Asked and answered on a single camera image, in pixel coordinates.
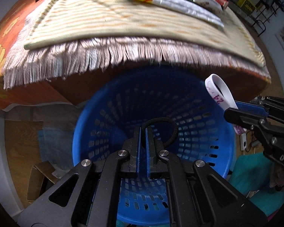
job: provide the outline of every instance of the wooden floor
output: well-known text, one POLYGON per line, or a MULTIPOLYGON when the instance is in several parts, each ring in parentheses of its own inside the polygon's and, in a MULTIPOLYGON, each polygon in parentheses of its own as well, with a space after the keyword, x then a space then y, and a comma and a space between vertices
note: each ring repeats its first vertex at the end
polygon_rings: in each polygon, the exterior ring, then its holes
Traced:
MULTIPOLYGON (((263 51, 272 79, 271 85, 262 95, 284 97, 280 78, 265 45, 249 26, 246 27, 250 30, 251 35, 255 38, 256 43, 263 51)), ((8 165, 16 191, 24 207, 29 205, 29 202, 26 200, 26 192, 31 167, 33 164, 40 162, 37 135, 39 129, 42 129, 42 122, 5 121, 5 146, 8 165)), ((249 143, 250 140, 251 137, 250 134, 248 134, 247 143, 249 143)), ((263 151, 263 149, 262 147, 259 147, 255 152, 261 151, 263 151)), ((241 155, 239 149, 237 149, 237 155, 241 155)))

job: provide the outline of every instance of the laundry basket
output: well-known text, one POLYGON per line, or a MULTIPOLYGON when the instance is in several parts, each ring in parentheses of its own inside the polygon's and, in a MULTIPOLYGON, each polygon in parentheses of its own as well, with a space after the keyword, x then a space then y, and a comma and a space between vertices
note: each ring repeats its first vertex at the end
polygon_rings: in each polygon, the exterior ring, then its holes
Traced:
MULTIPOLYGON (((203 81, 171 67, 132 70, 97 91, 75 128, 74 165, 83 159, 105 159, 133 136, 136 125, 156 117, 171 117, 179 126, 178 139, 167 150, 184 161, 202 159, 226 177, 235 142, 232 125, 224 120, 203 81)), ((172 134, 169 124, 152 128, 156 139, 166 141, 172 134)), ((164 179, 147 178, 146 165, 140 164, 139 178, 121 181, 117 218, 136 225, 169 223, 164 179)))

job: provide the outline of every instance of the metal screw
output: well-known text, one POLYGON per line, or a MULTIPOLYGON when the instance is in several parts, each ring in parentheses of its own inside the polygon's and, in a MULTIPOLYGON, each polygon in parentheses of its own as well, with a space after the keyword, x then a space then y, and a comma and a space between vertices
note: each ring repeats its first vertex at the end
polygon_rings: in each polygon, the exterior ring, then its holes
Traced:
POLYGON ((91 164, 91 161, 89 159, 84 159, 81 161, 81 165, 83 166, 89 166, 91 164))
POLYGON ((278 139, 274 136, 274 137, 271 139, 271 144, 272 144, 272 145, 276 145, 277 142, 278 142, 278 139))
POLYGON ((169 152, 168 152, 167 150, 163 149, 163 150, 161 150, 161 151, 159 152, 159 154, 160 154, 161 156, 167 156, 167 155, 169 154, 169 152))
POLYGON ((127 151, 124 150, 124 149, 121 149, 121 150, 118 151, 118 155, 119 156, 125 156, 125 155, 127 155, 127 151))
POLYGON ((203 166, 205 166, 205 162, 203 160, 197 160, 196 161, 196 166, 197 167, 203 167, 203 166))

